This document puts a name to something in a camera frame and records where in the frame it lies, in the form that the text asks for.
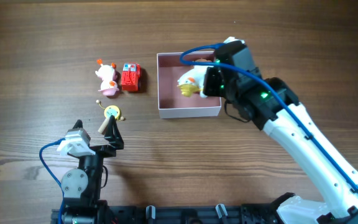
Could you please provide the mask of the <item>white plush duck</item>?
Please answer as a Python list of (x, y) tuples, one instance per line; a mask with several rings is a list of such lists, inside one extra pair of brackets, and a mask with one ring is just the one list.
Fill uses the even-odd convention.
[(199, 93), (200, 97), (207, 98), (204, 94), (204, 79), (208, 66), (195, 65), (178, 79), (181, 94), (191, 97), (194, 93)]

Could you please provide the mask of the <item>yellow wooden rattle drum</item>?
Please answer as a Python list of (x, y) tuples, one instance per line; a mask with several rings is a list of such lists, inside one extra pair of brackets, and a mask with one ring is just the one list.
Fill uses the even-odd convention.
[(102, 122), (102, 124), (100, 125), (98, 132), (100, 134), (104, 134), (107, 130), (107, 126), (109, 123), (109, 120), (114, 117), (116, 121), (125, 121), (126, 118), (123, 117), (122, 113), (121, 113), (121, 109), (115, 105), (110, 105), (107, 107), (104, 107), (101, 104), (100, 100), (96, 100), (96, 103), (104, 110), (104, 117), (105, 120)]

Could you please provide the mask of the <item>white box pink inside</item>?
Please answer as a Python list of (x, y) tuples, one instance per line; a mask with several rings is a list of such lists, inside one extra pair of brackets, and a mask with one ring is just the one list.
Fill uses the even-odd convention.
[(218, 97), (202, 98), (198, 93), (185, 97), (177, 80), (191, 70), (180, 62), (179, 52), (157, 54), (158, 112), (160, 118), (195, 118), (217, 116), (222, 107)]

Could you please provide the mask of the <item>pink white cow toy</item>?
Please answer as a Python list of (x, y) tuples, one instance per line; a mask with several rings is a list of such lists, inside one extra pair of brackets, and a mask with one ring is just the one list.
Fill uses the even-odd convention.
[(95, 74), (102, 80), (98, 91), (104, 96), (114, 96), (119, 91), (119, 86), (116, 82), (116, 64), (104, 64), (101, 58), (97, 59), (96, 62), (100, 65), (100, 68), (95, 71)]

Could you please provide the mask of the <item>brown plush bear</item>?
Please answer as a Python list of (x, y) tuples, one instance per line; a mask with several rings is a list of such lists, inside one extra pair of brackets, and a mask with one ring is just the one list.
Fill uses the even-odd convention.
[(207, 60), (207, 59), (204, 59), (204, 58), (200, 58), (200, 59), (197, 59), (197, 60), (195, 60), (194, 62), (213, 62), (213, 61), (211, 61), (211, 60)]

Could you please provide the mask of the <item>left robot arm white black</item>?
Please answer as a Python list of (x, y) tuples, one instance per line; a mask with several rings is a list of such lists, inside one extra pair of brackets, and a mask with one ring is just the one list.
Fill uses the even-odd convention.
[(58, 223), (118, 222), (107, 201), (100, 199), (101, 189), (106, 186), (102, 175), (108, 174), (104, 159), (115, 157), (117, 151), (124, 148), (114, 116), (105, 119), (102, 133), (108, 143), (91, 146), (91, 138), (79, 119), (58, 146), (60, 154), (78, 159), (78, 167), (66, 172), (61, 180), (63, 201), (58, 211)]

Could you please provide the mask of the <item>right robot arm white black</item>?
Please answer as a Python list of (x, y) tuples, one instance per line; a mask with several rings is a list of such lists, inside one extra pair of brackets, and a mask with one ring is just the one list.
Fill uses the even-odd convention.
[(271, 206), (280, 223), (358, 223), (358, 171), (314, 124), (297, 95), (279, 78), (262, 78), (245, 42), (228, 38), (212, 45), (203, 93), (220, 96), (238, 111), (238, 120), (254, 123), (283, 147), (303, 169), (322, 201), (293, 193)]

